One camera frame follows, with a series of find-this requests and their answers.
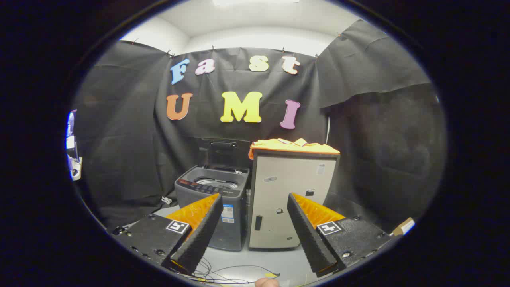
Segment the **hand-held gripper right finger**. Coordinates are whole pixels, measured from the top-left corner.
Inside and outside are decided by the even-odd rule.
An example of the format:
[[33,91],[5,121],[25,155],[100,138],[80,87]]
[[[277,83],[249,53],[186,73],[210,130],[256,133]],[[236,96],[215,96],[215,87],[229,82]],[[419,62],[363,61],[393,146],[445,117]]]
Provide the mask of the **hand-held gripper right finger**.
[[296,193],[288,195],[286,208],[317,277],[357,265],[393,240],[364,218],[343,216]]

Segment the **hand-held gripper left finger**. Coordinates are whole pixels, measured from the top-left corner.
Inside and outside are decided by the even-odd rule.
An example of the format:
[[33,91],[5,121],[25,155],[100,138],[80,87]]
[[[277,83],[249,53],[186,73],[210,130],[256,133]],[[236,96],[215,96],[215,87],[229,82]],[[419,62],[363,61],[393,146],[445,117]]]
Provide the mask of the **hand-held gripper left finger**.
[[130,227],[116,227],[113,238],[142,259],[192,275],[224,210],[222,195],[202,198],[168,216],[149,214]]

